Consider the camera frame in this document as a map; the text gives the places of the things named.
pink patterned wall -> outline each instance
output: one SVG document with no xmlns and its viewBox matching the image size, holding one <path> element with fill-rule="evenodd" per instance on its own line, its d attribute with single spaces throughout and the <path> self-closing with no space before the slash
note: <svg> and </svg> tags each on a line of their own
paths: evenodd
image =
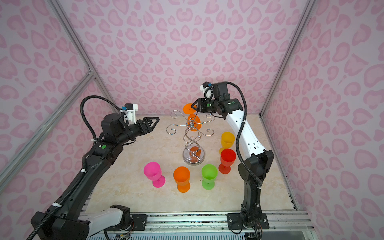
<svg viewBox="0 0 384 240">
<path fill-rule="evenodd" d="M 384 239 L 384 1 L 318 3 L 266 124 L 320 239 Z"/>
<path fill-rule="evenodd" d="M 44 0 L 0 2 L 0 172 L 84 76 Z"/>
<path fill-rule="evenodd" d="M 92 145 L 92 135 L 79 110 L 81 100 L 89 95 L 101 95 L 94 82 L 0 195 L 0 239 L 25 239 L 32 231 L 30 220 L 35 212 L 45 211 L 80 170 L 81 157 Z M 109 105 L 99 99 L 88 100 L 84 111 L 97 135 L 101 120 L 112 113 Z"/>
<path fill-rule="evenodd" d="M 237 83 L 258 113 L 305 3 L 61 1 L 116 102 L 139 114 L 181 109 L 206 80 Z"/>
</svg>

white cable tie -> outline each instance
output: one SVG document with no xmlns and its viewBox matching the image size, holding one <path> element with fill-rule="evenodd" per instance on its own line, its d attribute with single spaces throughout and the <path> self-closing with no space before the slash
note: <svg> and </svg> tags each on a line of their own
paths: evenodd
<svg viewBox="0 0 384 240">
<path fill-rule="evenodd" d="M 52 206 L 54 206 L 54 207 L 62 207 L 63 205 L 58 204 L 57 202 L 54 202 L 54 203 L 52 203 Z"/>
</svg>

